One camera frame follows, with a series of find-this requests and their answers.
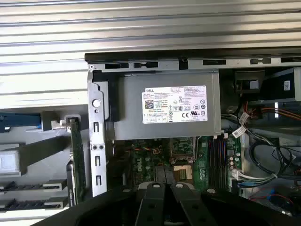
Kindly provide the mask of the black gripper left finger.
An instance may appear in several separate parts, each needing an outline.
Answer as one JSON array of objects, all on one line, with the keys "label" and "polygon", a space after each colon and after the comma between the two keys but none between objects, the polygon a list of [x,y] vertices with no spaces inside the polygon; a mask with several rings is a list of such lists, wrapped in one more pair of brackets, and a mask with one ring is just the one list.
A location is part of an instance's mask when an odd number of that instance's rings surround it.
[{"label": "black gripper left finger", "polygon": [[155,181],[138,189],[113,188],[74,207],[48,217],[38,226],[162,226],[166,169],[156,167]]}]

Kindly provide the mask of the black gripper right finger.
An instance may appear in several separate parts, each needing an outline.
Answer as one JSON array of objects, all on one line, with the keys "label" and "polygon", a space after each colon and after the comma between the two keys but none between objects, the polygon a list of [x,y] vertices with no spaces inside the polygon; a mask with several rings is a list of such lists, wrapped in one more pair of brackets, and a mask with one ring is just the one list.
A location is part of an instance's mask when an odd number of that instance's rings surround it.
[{"label": "black gripper right finger", "polygon": [[165,181],[190,226],[299,226],[301,220],[216,188],[198,193],[190,183],[176,181],[165,168]]}]

